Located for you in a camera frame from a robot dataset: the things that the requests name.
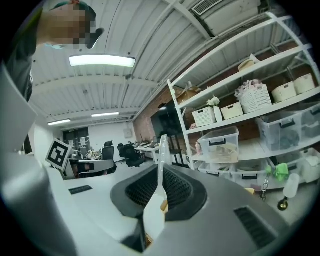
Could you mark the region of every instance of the container handle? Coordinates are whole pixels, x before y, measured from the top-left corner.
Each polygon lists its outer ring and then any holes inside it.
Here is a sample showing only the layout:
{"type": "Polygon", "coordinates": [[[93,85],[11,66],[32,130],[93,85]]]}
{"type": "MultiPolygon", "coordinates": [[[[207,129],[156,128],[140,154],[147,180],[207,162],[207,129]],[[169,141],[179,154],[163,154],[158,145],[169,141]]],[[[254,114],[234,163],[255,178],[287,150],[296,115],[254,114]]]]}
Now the container handle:
{"type": "Polygon", "coordinates": [[[254,176],[244,176],[242,174],[242,179],[243,180],[257,180],[258,179],[258,174],[254,175],[254,176]]]}
{"type": "Polygon", "coordinates": [[[318,108],[316,111],[312,112],[312,110],[310,111],[311,112],[311,115],[315,116],[317,114],[320,113],[320,108],[318,108]]]}
{"type": "Polygon", "coordinates": [[[208,173],[208,172],[206,172],[207,174],[209,174],[209,175],[213,175],[213,176],[216,176],[216,177],[219,177],[219,175],[220,175],[220,173],[218,173],[218,174],[214,174],[214,173],[208,173]]]}
{"type": "Polygon", "coordinates": [[[289,168],[288,168],[288,171],[292,171],[292,170],[295,170],[295,169],[297,169],[298,167],[297,167],[297,164],[294,164],[294,165],[292,165],[292,166],[290,166],[289,168]]]}
{"type": "Polygon", "coordinates": [[[212,142],[212,143],[209,141],[209,146],[224,145],[226,143],[227,143],[226,139],[224,139],[223,141],[212,142]]]}
{"type": "Polygon", "coordinates": [[[290,127],[290,126],[294,126],[295,124],[296,124],[296,123],[295,123],[295,120],[293,120],[293,119],[292,119],[291,122],[288,122],[288,123],[286,123],[286,124],[284,124],[284,125],[282,125],[281,123],[279,123],[281,129],[288,128],[288,127],[290,127]]]}

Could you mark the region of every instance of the white bottle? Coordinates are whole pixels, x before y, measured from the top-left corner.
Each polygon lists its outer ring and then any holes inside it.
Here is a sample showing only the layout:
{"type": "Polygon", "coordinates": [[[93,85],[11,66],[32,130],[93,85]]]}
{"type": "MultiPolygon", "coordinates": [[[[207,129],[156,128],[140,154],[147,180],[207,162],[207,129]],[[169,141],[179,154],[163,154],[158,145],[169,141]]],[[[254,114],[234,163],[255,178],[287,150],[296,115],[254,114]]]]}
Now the white bottle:
{"type": "Polygon", "coordinates": [[[202,155],[202,149],[198,141],[195,143],[195,150],[197,155],[202,155]]]}

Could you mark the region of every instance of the person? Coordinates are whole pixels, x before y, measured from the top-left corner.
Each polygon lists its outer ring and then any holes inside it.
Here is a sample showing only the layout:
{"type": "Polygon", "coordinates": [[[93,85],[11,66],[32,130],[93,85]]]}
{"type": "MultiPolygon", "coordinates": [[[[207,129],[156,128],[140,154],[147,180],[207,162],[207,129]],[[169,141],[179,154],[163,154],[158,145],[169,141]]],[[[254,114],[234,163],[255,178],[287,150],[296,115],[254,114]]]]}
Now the person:
{"type": "Polygon", "coordinates": [[[32,95],[32,57],[37,47],[46,44],[62,49],[66,45],[83,43],[92,49],[104,32],[103,28],[93,30],[95,22],[96,13],[90,6],[70,0],[57,4],[50,11],[43,11],[40,6],[28,24],[18,31],[4,63],[27,102],[32,95]]]}

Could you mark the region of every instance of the ceiling vent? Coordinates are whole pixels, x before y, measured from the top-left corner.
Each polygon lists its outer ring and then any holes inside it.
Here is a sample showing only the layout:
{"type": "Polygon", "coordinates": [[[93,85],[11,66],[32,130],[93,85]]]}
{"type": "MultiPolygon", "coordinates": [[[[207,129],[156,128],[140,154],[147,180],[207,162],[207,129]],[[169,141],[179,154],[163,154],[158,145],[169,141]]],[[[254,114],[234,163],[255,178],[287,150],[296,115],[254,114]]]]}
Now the ceiling vent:
{"type": "Polygon", "coordinates": [[[204,14],[206,11],[208,11],[209,9],[211,9],[212,7],[216,6],[217,4],[219,4],[220,2],[222,2],[223,0],[202,0],[201,2],[199,2],[196,6],[194,6],[192,8],[192,10],[198,14],[199,16],[201,16],[202,14],[204,14]]]}

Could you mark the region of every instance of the fluorescent light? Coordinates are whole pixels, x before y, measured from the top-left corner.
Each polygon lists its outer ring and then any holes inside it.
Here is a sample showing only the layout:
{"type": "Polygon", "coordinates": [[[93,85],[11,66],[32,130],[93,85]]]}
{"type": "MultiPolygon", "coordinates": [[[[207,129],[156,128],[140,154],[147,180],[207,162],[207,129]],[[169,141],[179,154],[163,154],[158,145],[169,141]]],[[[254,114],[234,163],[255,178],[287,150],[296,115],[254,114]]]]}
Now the fluorescent light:
{"type": "Polygon", "coordinates": [[[104,117],[104,116],[116,116],[119,115],[119,112],[114,112],[114,113],[103,113],[103,114],[92,114],[91,116],[93,118],[97,118],[97,117],[104,117]]]}
{"type": "Polygon", "coordinates": [[[59,125],[59,124],[69,123],[69,122],[71,122],[70,119],[56,121],[56,122],[49,122],[48,126],[55,126],[55,125],[59,125]]]}
{"type": "Polygon", "coordinates": [[[69,61],[72,67],[82,65],[113,65],[132,68],[135,65],[136,59],[132,57],[95,54],[70,56],[69,61]]]}

